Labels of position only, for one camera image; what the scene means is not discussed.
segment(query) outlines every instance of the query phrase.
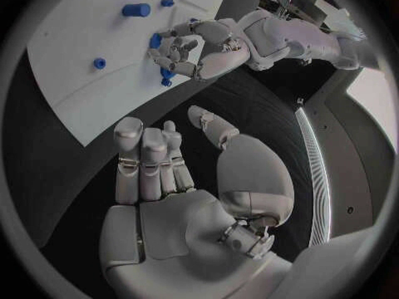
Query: led light strip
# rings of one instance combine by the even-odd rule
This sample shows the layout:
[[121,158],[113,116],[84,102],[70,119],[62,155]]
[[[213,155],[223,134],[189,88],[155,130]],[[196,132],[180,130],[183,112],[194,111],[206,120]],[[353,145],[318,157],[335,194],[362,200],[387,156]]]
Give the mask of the led light strip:
[[329,241],[331,231],[331,204],[329,179],[316,135],[305,111],[299,108],[295,115],[305,141],[313,182],[313,222],[309,246]]

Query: dark floor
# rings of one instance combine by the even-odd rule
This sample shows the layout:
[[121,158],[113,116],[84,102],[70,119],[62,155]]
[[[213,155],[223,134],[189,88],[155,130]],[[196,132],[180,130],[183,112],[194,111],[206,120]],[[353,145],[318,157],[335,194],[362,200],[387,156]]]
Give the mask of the dark floor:
[[[295,188],[291,218],[276,229],[273,250],[293,261],[307,247],[311,231],[313,191],[311,175],[294,111],[245,69],[238,68],[179,105],[154,126],[175,121],[183,135],[182,152],[197,188],[217,194],[219,150],[194,128],[187,109],[195,104],[210,110],[244,134],[259,138],[287,166]],[[98,240],[107,209],[114,204],[116,159],[108,163],[74,200],[49,243],[42,248],[49,261],[73,284],[94,298],[113,298],[100,271]]]

